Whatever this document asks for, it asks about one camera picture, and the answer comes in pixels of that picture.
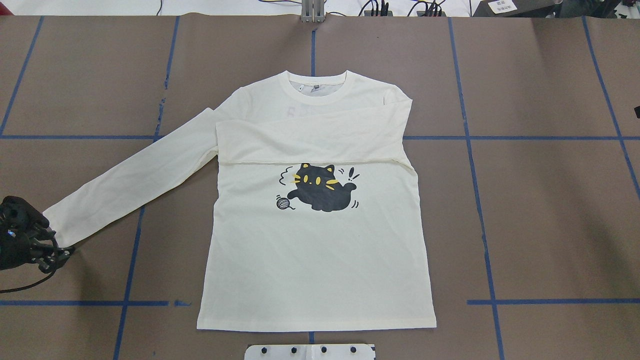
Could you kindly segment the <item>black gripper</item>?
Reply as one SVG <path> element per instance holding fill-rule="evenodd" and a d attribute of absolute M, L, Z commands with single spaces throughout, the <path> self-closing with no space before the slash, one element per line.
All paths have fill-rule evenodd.
<path fill-rule="evenodd" d="M 55 231 L 20 231 L 8 229 L 1 232 L 0 269 L 6 271 L 24 264 L 38 264 L 43 273 L 55 272 L 58 265 L 65 265 L 75 253 L 76 247 L 58 248 Z"/>

